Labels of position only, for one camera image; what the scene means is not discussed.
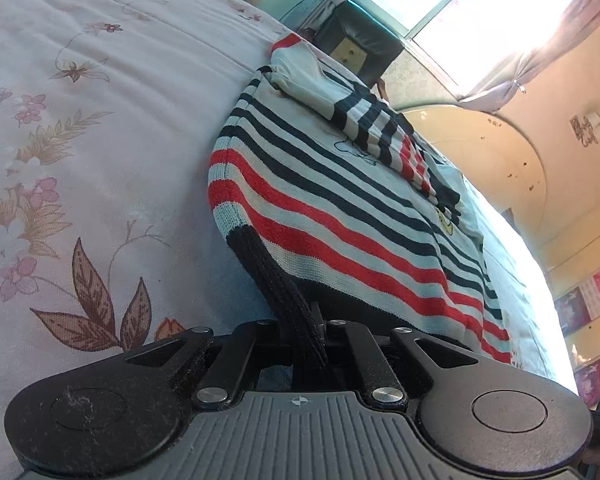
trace bed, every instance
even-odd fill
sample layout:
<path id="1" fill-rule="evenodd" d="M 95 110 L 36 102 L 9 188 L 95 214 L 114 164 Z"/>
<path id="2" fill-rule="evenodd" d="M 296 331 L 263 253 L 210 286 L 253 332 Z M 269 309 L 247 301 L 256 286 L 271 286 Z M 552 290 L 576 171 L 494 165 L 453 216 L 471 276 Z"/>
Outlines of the bed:
<path id="1" fill-rule="evenodd" d="M 239 0 L 0 0 L 0 480 L 20 470 L 2 417 L 24 386 L 272 317 L 207 182 L 222 126 L 288 32 Z M 542 272 L 466 190 L 512 364 L 575 390 Z"/>

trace crosshair symbol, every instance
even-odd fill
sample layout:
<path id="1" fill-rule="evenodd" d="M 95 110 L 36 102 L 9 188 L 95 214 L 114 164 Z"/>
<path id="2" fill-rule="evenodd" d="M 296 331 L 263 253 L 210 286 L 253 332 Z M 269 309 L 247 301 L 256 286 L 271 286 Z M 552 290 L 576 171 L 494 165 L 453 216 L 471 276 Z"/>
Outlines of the crosshair symbol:
<path id="1" fill-rule="evenodd" d="M 289 402 L 294 403 L 298 408 L 301 408 L 302 406 L 304 406 L 306 403 L 311 402 L 309 399 L 307 399 L 306 397 L 303 396 L 297 396 L 294 397 L 293 399 L 291 399 Z"/>

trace window frame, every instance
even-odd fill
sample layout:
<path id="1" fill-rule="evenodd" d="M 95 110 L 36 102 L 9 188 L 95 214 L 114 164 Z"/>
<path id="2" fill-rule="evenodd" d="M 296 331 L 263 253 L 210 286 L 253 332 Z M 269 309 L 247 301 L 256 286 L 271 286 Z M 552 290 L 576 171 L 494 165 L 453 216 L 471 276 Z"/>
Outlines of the window frame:
<path id="1" fill-rule="evenodd" d="M 452 79 L 452 77 L 446 73 L 446 71 L 431 57 L 427 54 L 423 48 L 421 48 L 414 40 L 418 33 L 427 26 L 427 24 L 435 18 L 442 9 L 444 9 L 452 0 L 440 0 L 439 3 L 433 7 L 414 27 L 409 30 L 382 7 L 373 2 L 372 0 L 354 0 L 367 12 L 382 21 L 387 27 L 389 27 L 395 34 L 400 36 L 404 49 L 411 54 L 420 64 L 422 64 L 433 76 L 446 88 L 446 90 L 453 95 L 456 100 L 463 99 L 470 95 L 465 93 L 459 87 L 459 85 Z M 501 60 L 496 66 L 492 67 L 489 73 L 484 74 L 480 81 L 485 81 L 491 78 L 493 73 L 502 67 L 507 62 L 505 58 Z"/>

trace gray ribbed plate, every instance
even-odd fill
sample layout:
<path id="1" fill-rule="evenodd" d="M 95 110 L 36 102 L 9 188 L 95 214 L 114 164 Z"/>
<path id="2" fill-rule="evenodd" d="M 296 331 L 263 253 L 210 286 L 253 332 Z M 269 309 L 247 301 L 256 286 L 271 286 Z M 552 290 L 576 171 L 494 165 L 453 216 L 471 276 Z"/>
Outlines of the gray ribbed plate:
<path id="1" fill-rule="evenodd" d="M 507 452 L 505 449 L 496 452 Z M 174 446 L 116 480 L 468 480 L 433 455 L 401 415 L 354 393 L 247 392 L 197 415 Z M 564 471 L 556 480 L 573 480 Z M 46 480 L 27 472 L 20 480 Z"/>

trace wall sconce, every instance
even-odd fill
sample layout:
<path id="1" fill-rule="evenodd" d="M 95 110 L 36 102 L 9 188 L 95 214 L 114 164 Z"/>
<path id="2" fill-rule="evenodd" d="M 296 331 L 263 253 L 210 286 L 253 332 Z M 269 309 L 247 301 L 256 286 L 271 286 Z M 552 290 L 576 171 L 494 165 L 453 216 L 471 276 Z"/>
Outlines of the wall sconce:
<path id="1" fill-rule="evenodd" d="M 573 133 L 576 134 L 578 140 L 586 148 L 592 142 L 596 144 L 600 140 L 600 116 L 592 112 L 583 117 L 582 124 L 580 118 L 576 115 L 569 120 L 569 124 L 573 128 Z"/>

